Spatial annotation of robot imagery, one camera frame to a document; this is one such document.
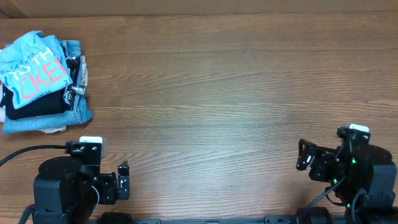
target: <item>pink lettering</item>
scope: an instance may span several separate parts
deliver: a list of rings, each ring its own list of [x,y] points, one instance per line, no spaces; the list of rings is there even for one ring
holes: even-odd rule
[[[62,67],[61,63],[58,61],[58,59],[55,57],[54,60],[55,60],[55,63],[57,63],[58,67],[61,68],[63,74],[66,75],[67,72],[65,71],[65,69],[63,69],[63,67]]]
[[[59,76],[59,77],[57,77],[57,78],[52,78],[52,76],[51,76],[51,73],[53,73],[53,72],[55,72],[55,68],[53,68],[53,69],[51,69],[51,71],[48,71],[47,70],[47,66],[49,66],[51,64],[51,62],[49,62],[49,63],[46,63],[45,65],[43,65],[42,66],[42,68],[43,68],[43,70],[44,70],[44,72],[47,74],[47,76],[51,79],[51,82],[53,82],[53,83],[55,83],[56,81],[58,81],[59,79],[61,79],[61,75]]]
[[[47,82],[45,82],[45,81],[43,81],[43,80],[39,80],[39,78],[40,78],[40,70],[37,71],[36,80],[33,79],[32,75],[29,75],[29,78],[30,78],[30,80],[32,80],[32,83],[33,83],[33,85],[35,86],[35,88],[36,88],[36,90],[37,90],[38,92],[40,92],[40,89],[39,89],[39,87],[37,86],[37,83],[38,83],[38,82],[41,83],[41,84],[47,85],[47,86],[50,85],[49,83],[47,83]]]
[[[26,80],[26,78],[21,79],[21,95],[22,95],[23,99],[29,99],[30,97],[32,97],[32,96],[35,94],[35,92],[33,92],[32,94],[30,94],[29,96],[25,96],[25,95],[24,95],[24,91],[23,91],[23,89],[22,89],[22,83],[23,83],[25,80]]]

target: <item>wooden table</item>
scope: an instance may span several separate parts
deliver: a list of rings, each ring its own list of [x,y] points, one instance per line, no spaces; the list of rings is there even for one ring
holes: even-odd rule
[[[396,12],[13,19],[0,21],[0,44],[30,30],[81,41],[94,119],[0,135],[0,157],[105,136],[102,172],[128,160],[131,198],[93,217],[294,213],[327,186],[295,169],[298,140],[336,147],[347,122],[368,125],[398,162]],[[32,151],[0,168],[0,223],[17,223],[38,166],[61,155]]]

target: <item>denim jeans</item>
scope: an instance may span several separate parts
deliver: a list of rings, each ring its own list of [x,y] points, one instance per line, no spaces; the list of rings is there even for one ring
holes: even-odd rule
[[[80,42],[77,40],[61,40],[60,45],[65,48],[65,57],[78,57],[81,54]],[[77,85],[81,85],[81,74],[84,71],[80,64]],[[89,121],[93,115],[87,107],[83,95],[76,94],[73,99],[73,109],[60,114],[36,116],[10,120],[6,117],[2,127],[3,134],[21,131],[35,131],[39,129],[57,128],[61,126],[83,124]]]

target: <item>cardboard wall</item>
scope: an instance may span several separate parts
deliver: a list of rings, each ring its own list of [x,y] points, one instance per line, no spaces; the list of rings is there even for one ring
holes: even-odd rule
[[[0,0],[9,17],[398,11],[398,0]]]
[[[4,13],[0,12],[0,19],[8,19],[8,17]]]

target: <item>light blue t-shirt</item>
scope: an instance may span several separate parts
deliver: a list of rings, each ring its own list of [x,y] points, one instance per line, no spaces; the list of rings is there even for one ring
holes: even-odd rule
[[[14,93],[15,109],[72,84],[57,39],[41,36],[31,31],[0,52],[0,79]]]

